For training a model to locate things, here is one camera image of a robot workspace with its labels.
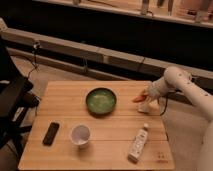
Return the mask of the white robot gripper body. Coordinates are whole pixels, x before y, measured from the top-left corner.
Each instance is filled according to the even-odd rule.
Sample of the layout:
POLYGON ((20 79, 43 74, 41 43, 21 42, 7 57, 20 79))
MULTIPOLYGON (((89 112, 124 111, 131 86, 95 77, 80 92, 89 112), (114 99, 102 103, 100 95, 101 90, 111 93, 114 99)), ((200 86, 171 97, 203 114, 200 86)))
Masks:
POLYGON ((146 86, 142 91, 142 94, 145 96, 145 101, 147 103, 150 103, 157 98, 157 90, 152 84, 146 86))

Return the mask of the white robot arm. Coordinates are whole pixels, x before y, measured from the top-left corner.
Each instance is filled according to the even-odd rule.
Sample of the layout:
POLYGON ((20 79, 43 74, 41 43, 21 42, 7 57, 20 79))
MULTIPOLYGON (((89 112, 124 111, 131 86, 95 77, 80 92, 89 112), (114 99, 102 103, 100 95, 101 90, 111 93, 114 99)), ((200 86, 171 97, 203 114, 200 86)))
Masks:
POLYGON ((203 137, 196 171, 213 171, 213 95, 193 83, 189 72, 170 66, 160 79, 151 82, 142 91, 142 94, 146 96, 145 104, 172 90, 181 91, 209 122, 203 137))

